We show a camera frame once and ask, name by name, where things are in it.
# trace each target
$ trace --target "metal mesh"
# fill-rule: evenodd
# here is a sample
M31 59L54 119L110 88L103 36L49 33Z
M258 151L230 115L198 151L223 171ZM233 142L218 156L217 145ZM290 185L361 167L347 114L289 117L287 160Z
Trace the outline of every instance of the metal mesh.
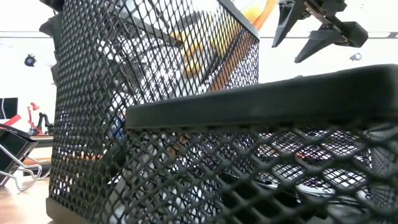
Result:
M257 83L259 39L223 2L65 1L50 198L114 223L128 106Z
M124 192L106 217L396 223L398 129L384 123L363 131L364 124L133 130Z

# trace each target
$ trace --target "binder clip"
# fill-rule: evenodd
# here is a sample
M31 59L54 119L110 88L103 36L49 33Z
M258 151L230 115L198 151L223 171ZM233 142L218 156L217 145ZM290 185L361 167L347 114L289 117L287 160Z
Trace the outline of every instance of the binder clip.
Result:
M31 188L38 180L43 179L42 166L39 162L33 165L24 164L24 160L29 158L29 153L36 145L37 141L32 140L27 133L0 124L0 187L4 186L9 179L13 179L17 189L24 191ZM14 175L17 170L30 174L33 181L25 187L21 187Z
M339 0L280 0L279 22L272 47L277 47L298 20L316 17L322 25L311 31L309 40L294 62L300 63L325 47L335 44L344 47L362 47L368 39L368 32L357 22L341 22L337 12L346 8Z

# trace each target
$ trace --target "white wall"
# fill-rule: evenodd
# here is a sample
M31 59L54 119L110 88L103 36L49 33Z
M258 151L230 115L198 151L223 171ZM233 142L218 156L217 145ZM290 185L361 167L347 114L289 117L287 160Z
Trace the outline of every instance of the white wall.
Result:
M27 131L27 107L31 102L40 106L39 111L47 113L50 122L53 121L56 88L52 85L52 74L46 64L55 63L54 49L51 38L16 37L46 37L38 30L41 24L53 16L53 12L39 0L0 0L0 5L0 97L19 98L18 113L22 119L14 126ZM35 67L24 65L27 54L36 56ZM32 113L35 124L39 119L39 111Z
M318 75L337 70L375 65L398 63L398 39L369 39L360 49L331 45L302 63L294 63L307 39L285 39L272 49L272 39L260 42L259 81L274 82L296 77L297 75ZM361 53L362 60L352 62L349 58Z

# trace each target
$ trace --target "table surface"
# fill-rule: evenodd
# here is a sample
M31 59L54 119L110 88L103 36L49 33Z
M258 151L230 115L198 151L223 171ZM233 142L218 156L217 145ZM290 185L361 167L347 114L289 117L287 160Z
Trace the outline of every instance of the table surface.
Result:
M24 177L17 171L19 184L27 185L31 176ZM0 187L0 223L2 224L54 224L45 211L45 199L49 195L49 178L39 180L30 189L20 192L14 180Z
M53 139L53 136L31 136L30 137L33 140L43 140L43 139Z

